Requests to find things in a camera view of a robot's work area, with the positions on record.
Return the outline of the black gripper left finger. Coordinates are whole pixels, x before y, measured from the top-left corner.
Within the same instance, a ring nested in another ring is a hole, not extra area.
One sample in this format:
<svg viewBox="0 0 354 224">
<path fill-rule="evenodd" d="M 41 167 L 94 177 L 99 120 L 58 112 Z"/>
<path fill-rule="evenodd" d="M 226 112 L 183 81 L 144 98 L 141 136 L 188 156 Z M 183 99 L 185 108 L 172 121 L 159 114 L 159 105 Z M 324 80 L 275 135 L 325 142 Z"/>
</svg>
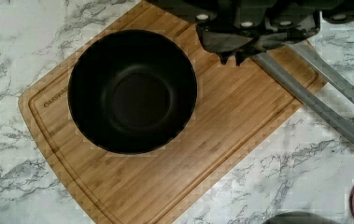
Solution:
<svg viewBox="0 0 354 224">
<path fill-rule="evenodd" d="M 221 64 L 226 64 L 239 48 L 252 40 L 239 34 L 210 31 L 201 24 L 196 25 L 196 32 L 203 49 L 216 54 Z"/>
</svg>

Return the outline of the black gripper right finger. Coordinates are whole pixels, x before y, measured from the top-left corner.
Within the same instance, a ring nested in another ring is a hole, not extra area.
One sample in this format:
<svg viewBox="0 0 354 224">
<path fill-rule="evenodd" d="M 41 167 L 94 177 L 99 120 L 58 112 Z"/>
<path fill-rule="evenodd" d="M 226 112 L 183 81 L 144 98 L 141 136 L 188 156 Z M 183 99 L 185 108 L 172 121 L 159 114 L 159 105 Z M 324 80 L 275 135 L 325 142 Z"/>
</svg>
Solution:
<svg viewBox="0 0 354 224">
<path fill-rule="evenodd" d="M 303 16 L 303 19 L 294 24 L 280 25 L 277 31 L 254 37 L 247 44 L 240 47 L 235 53 L 235 62 L 239 66 L 245 59 L 251 58 L 271 49 L 278 49 L 287 44 L 296 44 L 319 32 L 319 13 Z"/>
</svg>

